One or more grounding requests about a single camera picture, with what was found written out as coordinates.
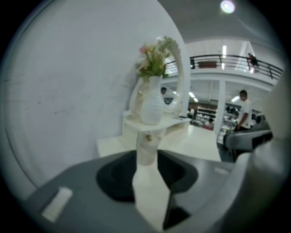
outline fluorescent light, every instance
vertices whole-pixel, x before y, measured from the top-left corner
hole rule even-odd
[[[192,92],[189,92],[189,95],[191,96],[191,98],[195,98],[195,95]]]
[[[231,100],[231,102],[235,102],[235,101],[239,100],[239,98],[240,98],[239,96],[236,96]]]
[[[230,0],[222,1],[220,4],[220,7],[225,13],[228,13],[228,14],[234,12],[236,9],[235,5]]]
[[[222,47],[222,58],[226,58],[226,46]]]

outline white display stand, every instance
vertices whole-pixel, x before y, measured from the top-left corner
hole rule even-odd
[[[140,121],[139,110],[149,93],[148,85],[140,79],[132,92],[129,110],[123,114],[122,135],[98,139],[96,143],[100,157],[136,150],[136,172],[132,181],[135,207],[158,232],[163,230],[170,198],[170,191],[158,170],[158,149],[221,161],[214,132],[191,126],[190,119],[178,117],[186,92],[184,81],[190,77],[184,77],[176,42],[170,50],[178,67],[178,87],[172,103],[164,105],[160,123],[153,126]]]

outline person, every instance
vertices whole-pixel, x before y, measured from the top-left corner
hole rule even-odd
[[[187,116],[188,116],[188,118],[192,118],[191,115],[190,115],[190,112],[191,112],[191,109],[188,108],[188,110],[187,110]]]
[[[255,73],[257,73],[257,69],[255,68],[255,66],[257,66],[257,68],[259,68],[259,64],[258,64],[258,60],[256,59],[255,56],[253,56],[252,54],[248,53],[248,61],[252,64],[252,66],[254,67],[254,71]]]
[[[164,95],[166,92],[167,92],[167,88],[162,87],[162,88],[161,88],[161,93],[162,93],[162,95]]]
[[[209,118],[208,123],[204,124],[202,126],[202,128],[208,129],[208,130],[213,130],[213,128],[214,128],[213,119],[212,118]]]
[[[235,128],[235,132],[249,130],[251,128],[251,114],[252,107],[251,101],[247,98],[247,92],[242,90],[240,92],[240,100],[243,101],[243,105],[241,107],[240,114],[238,116],[238,124]],[[234,151],[234,162],[237,157],[242,154],[243,151],[236,150]]]

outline ceiling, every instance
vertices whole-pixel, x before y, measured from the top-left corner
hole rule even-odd
[[[221,0],[158,0],[168,12],[184,42],[206,38],[236,38],[284,51],[268,20],[247,1],[235,1],[226,14]]]
[[[169,83],[165,86],[168,90],[165,97],[174,97],[173,90],[176,90],[176,83]],[[234,82],[226,82],[226,102],[231,102],[232,98],[239,95],[241,90],[246,90],[248,98],[252,102],[253,109],[260,110],[261,102],[269,93],[268,91],[246,86]],[[210,100],[217,101],[219,98],[219,81],[191,81],[191,92],[199,100],[199,102],[209,102]]]

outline gray machine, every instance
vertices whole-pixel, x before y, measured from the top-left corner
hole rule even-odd
[[[250,152],[262,142],[272,138],[268,122],[263,116],[257,116],[257,124],[250,130],[226,134],[223,138],[225,147],[231,150]]]
[[[250,224],[282,188],[291,168],[290,148],[288,142],[270,141],[258,146],[253,153],[242,154],[236,163],[211,162],[162,152],[174,161],[191,165],[198,172],[196,181],[185,192],[172,194],[169,205],[182,209],[186,217],[165,229],[165,232],[242,230],[241,224],[245,227]],[[58,188],[68,187],[73,191],[73,196],[57,221],[50,223],[42,218],[42,226],[45,224],[50,230],[70,233],[154,232],[137,212],[134,203],[110,198],[96,181],[98,171],[123,156],[126,153],[68,168],[32,194],[25,207],[38,219]]]

